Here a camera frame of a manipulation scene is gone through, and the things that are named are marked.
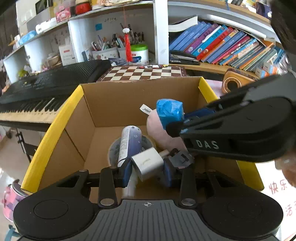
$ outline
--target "wooden chessboard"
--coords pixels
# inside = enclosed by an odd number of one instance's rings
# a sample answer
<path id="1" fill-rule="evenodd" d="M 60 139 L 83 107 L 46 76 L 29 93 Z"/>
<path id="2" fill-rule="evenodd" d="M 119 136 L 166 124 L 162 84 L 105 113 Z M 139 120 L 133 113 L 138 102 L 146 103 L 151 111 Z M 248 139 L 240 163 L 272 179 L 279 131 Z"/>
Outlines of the wooden chessboard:
<path id="1" fill-rule="evenodd" d="M 186 76 L 186 71 L 181 67 L 163 67 L 162 69 L 141 69 L 139 66 L 112 67 L 103 74 L 98 81 L 122 80 L 152 80 L 162 77 Z"/>

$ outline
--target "red tassel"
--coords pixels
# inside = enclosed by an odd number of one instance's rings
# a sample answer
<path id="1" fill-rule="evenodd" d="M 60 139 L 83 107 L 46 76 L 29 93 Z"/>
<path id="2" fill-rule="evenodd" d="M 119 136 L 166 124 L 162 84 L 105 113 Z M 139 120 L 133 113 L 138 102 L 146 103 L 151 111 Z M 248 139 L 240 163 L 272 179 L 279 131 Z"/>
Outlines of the red tassel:
<path id="1" fill-rule="evenodd" d="M 129 36 L 128 34 L 124 34 L 125 43 L 126 43 L 126 61 L 132 62 L 133 57 L 131 56 L 131 44 L 129 42 Z"/>

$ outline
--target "stack of books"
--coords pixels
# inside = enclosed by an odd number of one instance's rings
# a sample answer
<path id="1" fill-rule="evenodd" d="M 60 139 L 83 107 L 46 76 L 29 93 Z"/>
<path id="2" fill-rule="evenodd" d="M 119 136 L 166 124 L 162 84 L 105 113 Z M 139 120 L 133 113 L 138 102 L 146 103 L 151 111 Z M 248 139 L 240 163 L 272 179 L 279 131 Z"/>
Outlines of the stack of books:
<path id="1" fill-rule="evenodd" d="M 265 46 L 254 36 L 217 23 L 199 22 L 181 32 L 169 44 L 169 50 L 189 54 L 198 61 L 229 65 L 254 72 L 263 63 L 273 62 L 284 51 L 273 43 Z"/>

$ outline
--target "white charger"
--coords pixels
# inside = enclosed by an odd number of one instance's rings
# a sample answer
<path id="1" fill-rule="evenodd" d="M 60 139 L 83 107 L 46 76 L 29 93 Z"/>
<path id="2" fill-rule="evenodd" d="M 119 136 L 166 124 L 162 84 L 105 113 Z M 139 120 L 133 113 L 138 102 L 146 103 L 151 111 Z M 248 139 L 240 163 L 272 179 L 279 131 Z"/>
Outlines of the white charger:
<path id="1" fill-rule="evenodd" d="M 163 158 L 153 147 L 132 156 L 131 159 L 142 182 L 163 170 Z"/>

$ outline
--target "spray can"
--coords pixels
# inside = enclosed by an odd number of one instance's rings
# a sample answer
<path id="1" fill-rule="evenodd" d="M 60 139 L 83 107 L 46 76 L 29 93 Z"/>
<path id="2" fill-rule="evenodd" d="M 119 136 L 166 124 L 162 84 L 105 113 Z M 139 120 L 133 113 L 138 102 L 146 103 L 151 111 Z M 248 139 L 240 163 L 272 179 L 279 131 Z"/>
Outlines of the spray can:
<path id="1" fill-rule="evenodd" d="M 141 152 L 142 150 L 142 132 L 136 126 L 127 126 L 122 130 L 121 141 L 119 148 L 118 167 L 120 167 L 124 161 Z M 123 198 L 133 198 L 136 191 L 136 185 L 138 183 L 138 175 L 133 168 L 130 180 L 126 188 L 123 189 Z"/>
<path id="2" fill-rule="evenodd" d="M 122 130 L 119 148 L 118 167 L 125 159 L 136 155 L 142 149 L 142 132 L 136 126 L 127 126 Z"/>

